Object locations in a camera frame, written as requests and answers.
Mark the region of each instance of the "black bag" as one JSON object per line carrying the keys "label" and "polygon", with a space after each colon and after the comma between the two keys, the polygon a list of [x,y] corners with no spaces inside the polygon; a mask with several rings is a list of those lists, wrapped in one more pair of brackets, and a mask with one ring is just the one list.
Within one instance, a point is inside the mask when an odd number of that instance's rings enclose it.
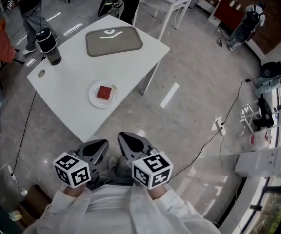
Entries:
{"label": "black bag", "polygon": [[264,15],[264,13],[258,14],[256,12],[256,6],[253,6],[253,11],[249,11],[247,16],[243,20],[243,24],[246,25],[249,30],[254,30],[260,23],[260,16]]}

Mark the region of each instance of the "table grommet hole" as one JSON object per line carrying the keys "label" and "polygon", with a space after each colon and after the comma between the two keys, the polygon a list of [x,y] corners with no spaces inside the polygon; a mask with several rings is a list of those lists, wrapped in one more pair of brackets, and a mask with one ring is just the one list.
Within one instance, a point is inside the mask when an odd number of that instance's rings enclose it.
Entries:
{"label": "table grommet hole", "polygon": [[45,70],[44,69],[42,69],[42,70],[40,70],[39,71],[39,73],[38,73],[38,77],[43,77],[45,75]]}

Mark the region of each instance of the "black thermos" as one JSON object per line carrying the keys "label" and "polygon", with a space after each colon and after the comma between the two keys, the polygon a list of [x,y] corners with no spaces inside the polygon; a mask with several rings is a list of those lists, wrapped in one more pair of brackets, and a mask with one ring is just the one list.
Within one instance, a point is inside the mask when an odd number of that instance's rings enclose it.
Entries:
{"label": "black thermos", "polygon": [[49,28],[44,28],[37,33],[37,42],[52,65],[60,63],[61,55]]}

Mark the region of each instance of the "sneaker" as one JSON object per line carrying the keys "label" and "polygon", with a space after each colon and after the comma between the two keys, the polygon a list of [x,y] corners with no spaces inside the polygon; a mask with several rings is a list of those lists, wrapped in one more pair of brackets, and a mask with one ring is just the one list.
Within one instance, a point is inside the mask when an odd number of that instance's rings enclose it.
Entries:
{"label": "sneaker", "polygon": [[108,159],[108,167],[109,169],[113,169],[117,165],[118,160],[115,157],[110,157]]}
{"label": "sneaker", "polygon": [[30,53],[36,51],[36,49],[37,49],[37,48],[35,48],[34,50],[26,50],[26,49],[25,49],[25,50],[22,52],[22,54],[25,56],[25,55],[27,55],[27,54],[30,54]]}

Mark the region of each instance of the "white side table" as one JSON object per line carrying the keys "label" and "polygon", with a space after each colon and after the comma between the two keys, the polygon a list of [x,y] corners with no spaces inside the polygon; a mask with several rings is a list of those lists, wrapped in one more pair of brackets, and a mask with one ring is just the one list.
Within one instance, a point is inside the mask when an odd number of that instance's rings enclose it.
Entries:
{"label": "white side table", "polygon": [[[180,9],[183,7],[183,11],[181,12],[180,17],[179,17],[178,21],[176,22],[176,25],[174,26],[175,29],[177,29],[179,27],[181,20],[183,19],[190,2],[191,2],[191,0],[140,0],[140,3],[146,4],[156,10],[153,17],[157,16],[158,11],[163,11],[166,13],[165,17],[163,19],[162,28],[161,28],[161,31],[159,33],[157,40],[159,40],[159,41],[161,40],[163,33],[165,31],[165,28],[170,20],[172,12],[174,10],[177,10],[177,9]],[[138,7],[135,12],[133,26],[135,26],[137,12],[138,12]]]}

